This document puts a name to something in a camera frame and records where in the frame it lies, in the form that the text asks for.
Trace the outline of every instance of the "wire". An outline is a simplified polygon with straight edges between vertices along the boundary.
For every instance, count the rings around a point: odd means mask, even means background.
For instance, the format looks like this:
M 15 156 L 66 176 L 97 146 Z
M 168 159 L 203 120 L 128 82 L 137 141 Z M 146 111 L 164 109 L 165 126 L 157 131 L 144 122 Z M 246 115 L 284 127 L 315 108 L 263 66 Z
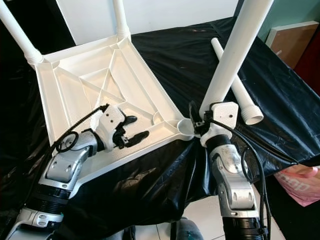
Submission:
M 77 141 L 78 141 L 78 139 L 79 139 L 79 133 L 77 133 L 76 131 L 71 131 L 70 133 L 69 133 L 69 135 L 67 135 L 67 137 L 69 137 L 68 139 L 65 139 L 64 138 L 64 140 L 65 141 L 68 141 L 68 143 L 69 143 L 69 145 L 67 146 L 67 143 L 65 143 L 65 146 L 63 146 L 63 141 L 61 141 L 61 142 L 59 142 L 58 144 L 57 144 L 57 146 L 55 147 L 55 150 L 58 152 L 58 153 L 65 153 L 65 152 L 67 152 L 67 151 L 69 151 L 70 149 L 72 149 L 75 145 L 76 145 L 76 143 L 77 143 Z
M 245 166 L 245 157 L 246 157 L 246 153 L 247 153 L 248 150 L 250 150 L 249 147 L 247 147 L 247 148 L 242 152 L 242 154 L 241 154 L 241 167 L 242 167 L 242 169 L 243 169 L 243 174 L 244 174 L 245 178 L 246 178 L 250 183 L 252 183 L 252 182 L 253 182 L 253 179 L 248 176 L 248 173 L 247 173 L 247 171 L 246 171 L 246 166 Z
M 261 189 L 261 193 L 260 193 L 260 207 L 259 207 L 259 218 L 260 218 L 260 224 L 262 227 L 265 227 L 264 224 L 264 203 L 266 206 L 266 214 L 267 214 L 267 230 L 268 230 L 268 234 L 263 234 L 265 239 L 270 240 L 270 233 L 271 233 L 271 211 L 270 211 L 270 205 L 269 205 L 269 200 L 268 200 L 268 195 L 267 195 L 267 187 L 266 187 L 266 178 L 265 178 L 265 172 L 263 169 L 263 166 L 260 162 L 260 158 L 258 156 L 257 151 L 254 149 L 254 147 L 251 145 L 251 143 L 236 129 L 232 129 L 231 127 L 218 122 L 216 120 L 213 120 L 212 118 L 209 119 L 209 121 L 213 124 L 216 124 L 228 131 L 230 131 L 231 133 L 233 133 L 234 135 L 236 135 L 238 138 L 240 138 L 253 152 L 254 156 L 255 156 L 255 160 L 259 169 L 259 176 L 260 176 L 260 189 Z
M 68 136 L 70 133 L 72 133 L 72 131 L 78 127 L 80 124 L 82 124 L 85 120 L 87 120 L 88 118 L 90 118 L 92 115 L 94 115 L 95 113 L 97 113 L 98 111 L 102 111 L 103 113 L 106 111 L 106 109 L 109 107 L 109 104 L 106 105 L 101 105 L 99 107 L 97 107 L 96 109 L 94 109 L 93 111 L 91 111 L 90 113 L 88 113 L 87 115 L 85 115 L 83 118 L 81 118 L 79 121 L 77 121 L 74 125 L 72 125 L 67 131 L 65 131 L 51 146 L 50 148 L 46 151 L 46 153 L 44 153 L 43 159 L 40 163 L 40 166 L 38 167 L 36 173 L 35 173 L 35 177 L 32 180 L 31 186 L 29 188 L 29 191 L 25 197 L 25 201 L 22 203 L 22 205 L 19 207 L 19 209 L 21 209 L 23 207 L 23 205 L 28 201 L 33 188 L 35 186 L 36 181 L 39 178 L 39 172 L 40 170 L 43 169 L 44 165 L 48 163 L 48 161 L 52 158 L 52 153 L 54 152 L 55 148 L 60 144 L 60 142 L 66 137 Z
M 290 157 L 289 155 L 281 152 L 281 151 L 278 151 L 275 147 L 271 146 L 268 142 L 266 142 L 265 140 L 255 136 L 255 137 L 252 137 L 250 136 L 249 134 L 247 134 L 248 130 L 244 127 L 242 127 L 241 125 L 239 126 L 239 128 L 241 130 L 238 129 L 238 131 L 243 135 L 245 136 L 247 139 L 249 139 L 251 142 L 254 142 L 256 145 L 258 145 L 259 147 L 261 147 L 262 149 L 264 149 L 265 151 L 267 151 L 268 153 L 276 156 L 277 158 L 283 160 L 283 161 L 286 161 L 286 162 L 289 162 L 289 163 L 295 163 L 295 164 L 299 164 L 299 162 L 293 158 L 293 157 Z

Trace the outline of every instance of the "pink bag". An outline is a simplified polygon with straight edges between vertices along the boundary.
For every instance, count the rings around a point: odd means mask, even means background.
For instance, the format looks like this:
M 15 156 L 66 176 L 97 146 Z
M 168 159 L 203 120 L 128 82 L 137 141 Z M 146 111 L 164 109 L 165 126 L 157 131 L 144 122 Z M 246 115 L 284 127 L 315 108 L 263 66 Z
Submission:
M 306 207 L 320 200 L 320 171 L 317 167 L 298 164 L 274 176 L 285 191 L 301 206 Z

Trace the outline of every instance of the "white tile floor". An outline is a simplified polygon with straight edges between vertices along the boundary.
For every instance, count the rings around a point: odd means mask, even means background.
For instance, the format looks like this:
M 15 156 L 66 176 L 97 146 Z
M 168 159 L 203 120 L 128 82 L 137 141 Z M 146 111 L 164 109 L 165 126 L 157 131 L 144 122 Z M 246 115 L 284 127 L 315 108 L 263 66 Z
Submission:
M 255 195 L 259 205 L 259 194 L 256 189 Z M 217 196 L 210 196 L 191 203 L 184 210 L 183 216 L 195 222 L 204 240 L 225 240 Z M 135 236 L 137 240 L 170 240 L 170 224 L 136 226 Z M 271 223 L 271 240 L 285 240 L 274 219 Z

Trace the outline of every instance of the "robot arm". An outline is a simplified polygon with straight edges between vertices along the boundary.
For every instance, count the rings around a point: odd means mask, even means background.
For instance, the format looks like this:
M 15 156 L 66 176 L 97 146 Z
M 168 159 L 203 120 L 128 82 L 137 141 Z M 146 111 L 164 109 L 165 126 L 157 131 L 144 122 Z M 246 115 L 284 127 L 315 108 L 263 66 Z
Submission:
M 259 220 L 254 190 L 245 177 L 246 169 L 242 167 L 236 146 L 230 141 L 232 133 L 211 121 L 234 129 L 238 105 L 234 102 L 212 104 L 204 113 L 203 120 L 193 102 L 189 105 L 189 112 L 195 133 L 201 136 L 200 142 L 211 159 L 225 239 L 266 240 L 268 233 Z
M 6 239 L 24 240 L 30 234 L 24 231 L 29 229 L 35 232 L 37 229 L 47 229 L 46 235 L 57 229 L 86 159 L 100 151 L 132 147 L 148 137 L 148 131 L 140 132 L 130 139 L 125 137 L 124 126 L 136 121 L 137 117 L 126 116 L 116 106 L 108 105 L 102 111 L 96 131 L 71 131 L 65 136 L 58 143 L 57 154 L 48 162 Z

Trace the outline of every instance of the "white plastic tube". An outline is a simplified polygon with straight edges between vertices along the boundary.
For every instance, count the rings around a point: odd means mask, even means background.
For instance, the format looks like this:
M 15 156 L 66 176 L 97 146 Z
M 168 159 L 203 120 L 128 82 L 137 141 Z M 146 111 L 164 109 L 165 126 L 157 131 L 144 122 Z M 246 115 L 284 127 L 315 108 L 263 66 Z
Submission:
M 219 40 L 214 37 L 211 40 L 211 44 L 215 51 L 216 56 L 220 60 L 224 50 L 220 45 Z M 247 125 L 254 125 L 261 122 L 264 119 L 264 115 L 260 108 L 254 104 L 245 86 L 241 82 L 239 76 L 236 74 L 231 85 L 233 94 L 241 108 L 241 116 Z
M 127 25 L 126 13 L 123 0 L 113 0 L 113 8 L 116 20 L 116 35 L 119 40 L 130 37 L 130 30 Z
M 30 65 L 41 63 L 42 54 L 33 46 L 3 0 L 0 0 L 0 19 L 22 49 L 27 62 Z
M 199 114 L 202 118 L 211 104 L 222 102 L 225 99 L 273 1 L 244 1 L 221 61 L 201 104 Z

